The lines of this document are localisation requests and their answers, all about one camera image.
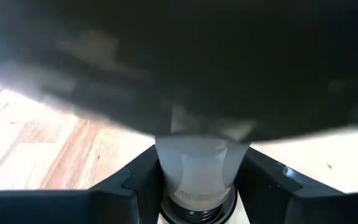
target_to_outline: wooden floor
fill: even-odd
[[[116,123],[79,118],[0,86],[0,189],[87,189],[153,143]],[[358,130],[253,146],[343,192],[358,192]],[[234,219],[244,223],[243,214]]]

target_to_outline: white cylinder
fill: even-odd
[[[249,144],[199,136],[155,140],[165,190],[179,206],[207,211],[220,206],[230,191]]]

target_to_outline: wooden surface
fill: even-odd
[[[0,189],[87,189],[154,143],[116,123],[79,118],[0,86]],[[358,130],[253,145],[344,192],[358,192]],[[231,223],[244,223],[244,208]]]

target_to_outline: black blurry object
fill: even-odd
[[[62,50],[87,30],[114,39],[96,57],[126,69]],[[243,141],[358,124],[358,0],[0,0],[0,62],[12,58],[76,83],[42,94],[150,134],[170,132],[172,105],[254,122]]]

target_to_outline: threaded base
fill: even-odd
[[[171,198],[168,199],[172,212],[183,221],[189,223],[208,223],[214,220],[220,213],[222,205],[208,211],[196,212],[185,209],[176,204]]]

